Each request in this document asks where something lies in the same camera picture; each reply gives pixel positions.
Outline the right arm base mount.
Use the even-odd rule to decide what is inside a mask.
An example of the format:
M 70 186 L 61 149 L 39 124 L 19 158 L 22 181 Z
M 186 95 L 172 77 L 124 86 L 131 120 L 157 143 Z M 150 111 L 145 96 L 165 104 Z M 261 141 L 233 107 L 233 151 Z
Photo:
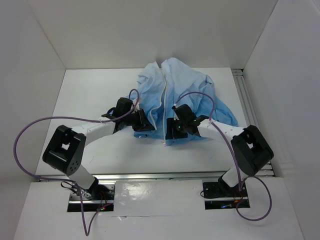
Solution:
M 222 177 L 217 181 L 205 181 L 202 183 L 200 196 L 204 199 L 205 210 L 224 210 L 250 208 L 248 192 L 244 183 L 239 190 L 238 184 L 229 187 L 223 182 Z

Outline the right side aluminium rail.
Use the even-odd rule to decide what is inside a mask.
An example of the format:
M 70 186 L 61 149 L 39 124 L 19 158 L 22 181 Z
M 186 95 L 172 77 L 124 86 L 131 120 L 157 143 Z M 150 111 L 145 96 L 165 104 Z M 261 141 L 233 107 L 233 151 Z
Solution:
M 256 113 L 251 101 L 251 97 L 245 82 L 242 69 L 231 69 L 232 76 L 235 82 L 235 86 L 240 98 L 241 106 L 244 112 L 245 121 L 248 125 L 254 125 L 258 129 L 260 128 Z M 273 166 L 269 161 L 257 174 L 257 177 L 274 177 L 275 173 Z

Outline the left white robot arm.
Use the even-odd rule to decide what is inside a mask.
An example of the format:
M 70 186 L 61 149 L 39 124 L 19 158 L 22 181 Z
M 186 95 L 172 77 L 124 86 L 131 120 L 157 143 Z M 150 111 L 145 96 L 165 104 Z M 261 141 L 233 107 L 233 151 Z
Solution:
M 60 125 L 51 137 L 42 160 L 74 181 L 86 199 L 94 199 L 99 192 L 104 192 L 106 189 L 83 167 L 85 147 L 117 133 L 126 126 L 132 127 L 135 132 L 155 130 L 144 110 L 134 104 L 134 101 L 121 97 L 116 106 L 103 114 L 97 122 L 73 128 Z

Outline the front aluminium rail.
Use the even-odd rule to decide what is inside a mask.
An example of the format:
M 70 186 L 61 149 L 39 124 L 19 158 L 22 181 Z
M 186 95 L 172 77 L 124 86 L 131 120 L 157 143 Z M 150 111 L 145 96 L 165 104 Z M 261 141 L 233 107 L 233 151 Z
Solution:
M 99 181 L 153 181 L 182 179 L 215 179 L 222 176 L 222 171 L 203 172 L 167 172 L 167 173 L 135 173 L 135 174 L 94 174 Z

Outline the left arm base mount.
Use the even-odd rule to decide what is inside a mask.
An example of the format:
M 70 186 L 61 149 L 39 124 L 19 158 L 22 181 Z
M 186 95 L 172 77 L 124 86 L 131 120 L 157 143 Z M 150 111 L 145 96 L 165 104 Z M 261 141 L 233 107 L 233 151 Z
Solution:
M 76 213 L 81 212 L 81 198 L 80 194 L 74 184 L 67 181 L 62 181 L 60 186 L 69 190 L 69 200 L 67 212 Z M 96 193 L 90 194 L 88 191 L 80 188 L 82 195 L 83 211 L 84 212 L 113 212 L 114 211 L 114 197 L 115 184 L 101 185 Z

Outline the light blue zip jacket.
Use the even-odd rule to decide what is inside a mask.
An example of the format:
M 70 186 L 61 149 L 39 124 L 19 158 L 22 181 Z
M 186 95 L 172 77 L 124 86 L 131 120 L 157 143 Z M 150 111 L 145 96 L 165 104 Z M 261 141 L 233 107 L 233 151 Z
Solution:
M 174 104 L 187 104 L 197 116 L 211 115 L 213 120 L 238 126 L 232 111 L 216 96 L 213 80 L 177 58 L 166 59 L 161 65 L 149 63 L 138 75 L 137 90 L 130 99 L 139 97 L 139 106 L 155 129 L 135 131 L 135 138 L 163 140 L 167 146 L 200 140 L 195 135 L 181 139 L 165 138 L 167 119 L 175 114 Z

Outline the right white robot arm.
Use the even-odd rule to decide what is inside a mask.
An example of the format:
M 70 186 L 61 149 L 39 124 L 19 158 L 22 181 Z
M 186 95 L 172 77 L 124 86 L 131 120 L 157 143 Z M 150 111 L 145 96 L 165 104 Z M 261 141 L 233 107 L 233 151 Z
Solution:
M 221 176 L 218 184 L 223 196 L 230 196 L 236 187 L 241 188 L 248 177 L 255 176 L 274 157 L 273 150 L 254 125 L 236 127 L 206 115 L 196 116 L 187 104 L 174 105 L 172 109 L 174 117 L 166 120 L 167 141 L 196 136 L 225 143 L 230 150 L 234 166 Z

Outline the aluminium rail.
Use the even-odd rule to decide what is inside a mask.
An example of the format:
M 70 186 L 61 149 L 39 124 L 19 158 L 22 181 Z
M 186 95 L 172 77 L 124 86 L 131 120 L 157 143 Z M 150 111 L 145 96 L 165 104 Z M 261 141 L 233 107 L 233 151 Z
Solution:
M 240 98 L 241 106 L 244 112 L 245 121 L 248 125 L 254 125 L 258 129 L 260 128 L 256 113 L 251 101 L 251 97 L 245 82 L 242 69 L 231 69 L 232 76 L 235 82 L 235 86 Z M 273 166 L 269 161 L 257 174 L 257 177 L 274 177 L 275 173 Z
M 94 174 L 99 181 L 153 181 L 182 179 L 215 179 L 222 176 L 222 171 L 203 172 L 167 172 L 167 173 L 135 173 L 135 174 Z

